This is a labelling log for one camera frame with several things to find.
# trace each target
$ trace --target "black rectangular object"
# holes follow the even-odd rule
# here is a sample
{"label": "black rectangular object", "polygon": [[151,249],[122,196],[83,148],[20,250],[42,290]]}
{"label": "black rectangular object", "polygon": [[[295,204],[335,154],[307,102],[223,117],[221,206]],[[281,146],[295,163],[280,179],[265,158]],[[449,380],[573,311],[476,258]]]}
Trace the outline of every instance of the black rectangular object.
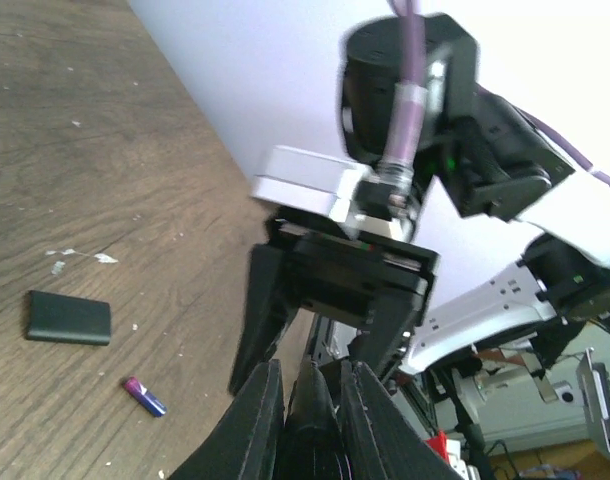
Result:
{"label": "black rectangular object", "polygon": [[109,345],[111,310],[106,302],[33,290],[27,340]]}

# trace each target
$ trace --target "cable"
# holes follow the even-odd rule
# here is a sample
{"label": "cable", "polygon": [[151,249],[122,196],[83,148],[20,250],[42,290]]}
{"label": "cable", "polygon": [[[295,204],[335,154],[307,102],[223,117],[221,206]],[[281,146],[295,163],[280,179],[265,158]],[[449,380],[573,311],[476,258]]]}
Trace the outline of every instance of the cable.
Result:
{"label": "cable", "polygon": [[490,453],[492,453],[494,451],[494,449],[498,446],[503,447],[503,450],[505,451],[505,457],[507,458],[507,462],[509,463],[510,467],[512,467],[512,470],[514,470],[514,475],[516,475],[517,477],[520,476],[520,471],[518,470],[518,468],[516,468],[516,464],[514,463],[514,459],[512,458],[512,455],[509,453],[509,449],[507,448],[507,444],[505,443],[504,440],[496,440],[492,446],[489,448],[489,450],[487,450],[487,453],[485,455],[489,456]]}
{"label": "cable", "polygon": [[505,475],[505,478],[507,480],[512,480],[511,478],[509,478],[509,474],[507,473],[507,470],[505,470],[503,467],[501,467],[500,465],[497,467],[494,467],[494,470],[492,471],[494,473],[494,475],[496,475],[496,472],[503,472],[503,475]]}
{"label": "cable", "polygon": [[405,12],[397,7],[396,0],[389,0],[389,3],[403,25],[403,64],[378,173],[381,181],[397,187],[397,194],[407,196],[425,117],[425,19],[419,15],[417,0],[407,0]]}
{"label": "cable", "polygon": [[[485,87],[478,85],[479,93],[483,95],[494,95],[494,93],[487,90]],[[606,183],[610,187],[610,176],[606,173],[594,171],[594,164],[589,161],[589,159],[583,155],[574,145],[572,145],[565,137],[563,137],[560,133],[554,130],[552,127],[547,125],[542,120],[538,119],[534,115],[525,110],[516,108],[523,116],[525,116],[530,122],[534,124],[536,128],[538,128],[541,132],[547,135],[556,145],[558,145],[567,155],[570,156],[574,162],[578,164],[586,172],[591,173],[598,180]]]}
{"label": "cable", "polygon": [[585,352],[563,354],[556,359],[556,362],[554,363],[554,365],[558,365],[559,363],[562,363],[565,360],[569,360],[570,358],[574,358],[574,359],[578,360],[579,362],[581,362],[581,361],[583,361],[584,353]]}
{"label": "cable", "polygon": [[543,457],[541,456],[541,449],[537,448],[536,450],[534,450],[534,453],[536,454],[538,463],[540,463],[541,465],[545,465],[545,461],[543,461]]}
{"label": "cable", "polygon": [[396,0],[387,0],[387,3],[389,3],[389,6],[392,8],[392,12],[394,12],[396,16],[405,16],[405,12],[400,7],[400,5],[397,5]]}

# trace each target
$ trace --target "wood grain surface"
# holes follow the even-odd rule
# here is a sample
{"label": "wood grain surface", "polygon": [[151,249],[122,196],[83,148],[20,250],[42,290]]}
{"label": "wood grain surface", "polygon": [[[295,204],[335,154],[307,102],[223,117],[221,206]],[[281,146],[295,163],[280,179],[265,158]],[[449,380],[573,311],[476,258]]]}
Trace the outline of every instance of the wood grain surface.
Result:
{"label": "wood grain surface", "polygon": [[[126,2],[0,0],[0,479],[159,478],[209,434],[263,240],[247,195]],[[109,302],[111,344],[24,340],[32,289]],[[290,383],[308,328],[279,351]]]}

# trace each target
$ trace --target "battery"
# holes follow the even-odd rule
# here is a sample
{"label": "battery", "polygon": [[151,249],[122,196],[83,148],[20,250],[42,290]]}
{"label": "battery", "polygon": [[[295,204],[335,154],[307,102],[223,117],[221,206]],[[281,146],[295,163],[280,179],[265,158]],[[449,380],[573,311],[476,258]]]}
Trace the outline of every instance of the battery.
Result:
{"label": "battery", "polygon": [[123,383],[123,388],[153,416],[162,417],[167,413],[167,407],[152,392],[145,388],[136,377],[129,377]]}

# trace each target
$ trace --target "white robot arm segment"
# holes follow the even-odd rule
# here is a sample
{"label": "white robot arm segment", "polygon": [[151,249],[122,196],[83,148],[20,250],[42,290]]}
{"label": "white robot arm segment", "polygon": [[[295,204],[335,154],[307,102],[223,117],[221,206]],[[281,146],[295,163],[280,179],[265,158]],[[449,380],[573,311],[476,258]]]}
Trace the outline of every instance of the white robot arm segment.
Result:
{"label": "white robot arm segment", "polygon": [[508,265],[486,282],[427,313],[411,338],[401,371],[416,375],[447,355],[512,328],[550,320],[540,283],[525,266]]}
{"label": "white robot arm segment", "polygon": [[610,268],[610,188],[590,173],[573,173],[517,220],[572,245],[595,265]]}

